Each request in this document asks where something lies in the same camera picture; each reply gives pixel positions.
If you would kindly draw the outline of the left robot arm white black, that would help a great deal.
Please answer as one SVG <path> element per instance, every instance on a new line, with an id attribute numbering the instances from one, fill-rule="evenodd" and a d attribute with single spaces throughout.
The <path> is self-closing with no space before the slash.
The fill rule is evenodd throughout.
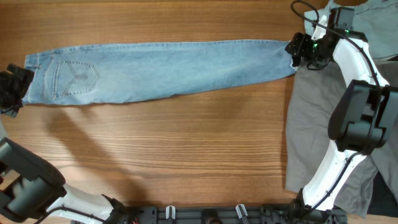
<path id="1" fill-rule="evenodd" d="M 18 177 L 1 190 L 1 215 L 23 223 L 62 217 L 71 223 L 127 223 L 126 207 L 114 198 L 92 195 L 68 185 L 51 163 L 7 137 L 1 139 L 1 175 Z"/>

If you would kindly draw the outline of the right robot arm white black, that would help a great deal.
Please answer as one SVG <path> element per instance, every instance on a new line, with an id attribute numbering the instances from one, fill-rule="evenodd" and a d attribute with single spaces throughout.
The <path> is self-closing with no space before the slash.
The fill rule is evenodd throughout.
<path id="1" fill-rule="evenodd" d="M 350 31 L 321 39 L 296 33 L 286 52 L 297 66 L 287 123 L 286 187 L 298 193 L 300 218 L 338 206 L 365 214 L 377 163 L 390 164 L 397 88 Z"/>

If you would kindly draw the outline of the light blue denim jeans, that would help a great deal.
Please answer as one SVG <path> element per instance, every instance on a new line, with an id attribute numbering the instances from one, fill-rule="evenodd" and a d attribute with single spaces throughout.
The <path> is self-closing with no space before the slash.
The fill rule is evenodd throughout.
<path id="1" fill-rule="evenodd" d="M 28 55 L 26 104 L 130 103 L 268 82 L 294 73 L 278 40 L 80 45 Z"/>

